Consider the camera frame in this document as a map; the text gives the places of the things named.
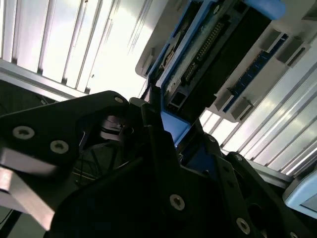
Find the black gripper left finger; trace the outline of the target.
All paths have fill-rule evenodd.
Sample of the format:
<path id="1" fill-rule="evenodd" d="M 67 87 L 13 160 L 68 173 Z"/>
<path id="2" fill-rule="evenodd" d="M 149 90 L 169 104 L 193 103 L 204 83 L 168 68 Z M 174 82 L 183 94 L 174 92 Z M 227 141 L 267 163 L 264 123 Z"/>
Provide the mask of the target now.
<path id="1" fill-rule="evenodd" d="M 89 149 L 106 145 L 123 148 L 117 169 L 141 160 L 154 177 L 161 204 L 170 201 L 184 210 L 188 193 L 160 110 L 113 91 L 0 118 L 0 190 L 7 194 L 7 204 L 19 204 L 39 223 L 52 223 L 62 202 L 80 189 L 70 181 L 76 161 Z"/>

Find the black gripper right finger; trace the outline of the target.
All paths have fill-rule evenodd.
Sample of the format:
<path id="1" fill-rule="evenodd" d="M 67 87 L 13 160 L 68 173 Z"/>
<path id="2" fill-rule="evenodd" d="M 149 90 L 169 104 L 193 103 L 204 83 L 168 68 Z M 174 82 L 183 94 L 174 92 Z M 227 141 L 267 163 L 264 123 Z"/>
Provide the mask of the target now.
<path id="1" fill-rule="evenodd" d="M 224 209 L 227 237 L 299 238 L 301 221 L 255 169 L 236 152 L 223 155 L 216 139 L 197 121 L 192 130 L 196 154 L 190 168 L 217 183 Z"/>

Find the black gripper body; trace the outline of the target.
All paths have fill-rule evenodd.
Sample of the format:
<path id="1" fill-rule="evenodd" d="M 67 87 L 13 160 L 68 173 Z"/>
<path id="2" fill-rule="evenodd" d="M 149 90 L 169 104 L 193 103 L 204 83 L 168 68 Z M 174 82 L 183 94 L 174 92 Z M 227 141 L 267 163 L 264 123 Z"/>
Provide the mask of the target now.
<path id="1" fill-rule="evenodd" d="M 161 204 L 154 177 L 134 161 L 79 189 L 56 210 L 52 238 L 233 238 L 220 191 L 211 179 L 181 168 L 183 211 Z"/>

